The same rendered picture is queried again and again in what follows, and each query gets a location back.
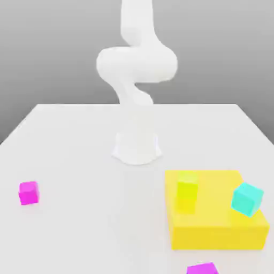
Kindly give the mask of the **small yellow cube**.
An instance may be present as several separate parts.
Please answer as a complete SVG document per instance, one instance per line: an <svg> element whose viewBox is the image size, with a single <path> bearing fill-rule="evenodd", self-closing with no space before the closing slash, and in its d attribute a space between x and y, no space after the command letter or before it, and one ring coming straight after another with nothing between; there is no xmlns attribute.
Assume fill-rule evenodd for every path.
<svg viewBox="0 0 274 274"><path fill-rule="evenodd" d="M193 214L198 192L198 175L194 171L180 171L176 179L176 210L181 214Z"/></svg>

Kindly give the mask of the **small magenta cube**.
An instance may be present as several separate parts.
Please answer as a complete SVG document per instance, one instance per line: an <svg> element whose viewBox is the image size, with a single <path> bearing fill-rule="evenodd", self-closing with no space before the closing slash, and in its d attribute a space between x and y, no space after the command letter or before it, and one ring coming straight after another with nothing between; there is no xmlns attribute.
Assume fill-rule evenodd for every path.
<svg viewBox="0 0 274 274"><path fill-rule="evenodd" d="M19 185L19 198L22 205L39 202L39 187L36 181L22 182Z"/></svg>

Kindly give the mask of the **small purple cube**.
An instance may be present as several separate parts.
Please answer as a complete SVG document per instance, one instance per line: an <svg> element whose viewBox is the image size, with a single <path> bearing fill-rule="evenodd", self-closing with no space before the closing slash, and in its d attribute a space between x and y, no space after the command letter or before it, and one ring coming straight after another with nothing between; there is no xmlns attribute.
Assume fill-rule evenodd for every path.
<svg viewBox="0 0 274 274"><path fill-rule="evenodd" d="M186 274L219 274L214 263L203 263L187 267Z"/></svg>

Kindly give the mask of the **small cyan cube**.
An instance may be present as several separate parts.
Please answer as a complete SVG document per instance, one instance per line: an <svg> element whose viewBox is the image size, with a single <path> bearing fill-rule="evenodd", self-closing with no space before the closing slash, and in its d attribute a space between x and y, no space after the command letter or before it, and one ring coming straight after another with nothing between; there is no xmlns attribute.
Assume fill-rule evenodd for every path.
<svg viewBox="0 0 274 274"><path fill-rule="evenodd" d="M263 195L262 189L243 182L233 192L231 208L251 218L259 210Z"/></svg>

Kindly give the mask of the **large yellow box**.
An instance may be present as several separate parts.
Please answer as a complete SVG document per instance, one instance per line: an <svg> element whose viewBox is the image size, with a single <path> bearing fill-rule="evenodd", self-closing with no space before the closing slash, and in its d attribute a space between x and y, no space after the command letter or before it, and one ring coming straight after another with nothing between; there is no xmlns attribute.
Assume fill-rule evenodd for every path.
<svg viewBox="0 0 274 274"><path fill-rule="evenodd" d="M234 190L243 182L236 170L197 170L195 206L176 205L179 170L165 171L165 203L173 250L261 250L269 223L258 210L252 217L232 209Z"/></svg>

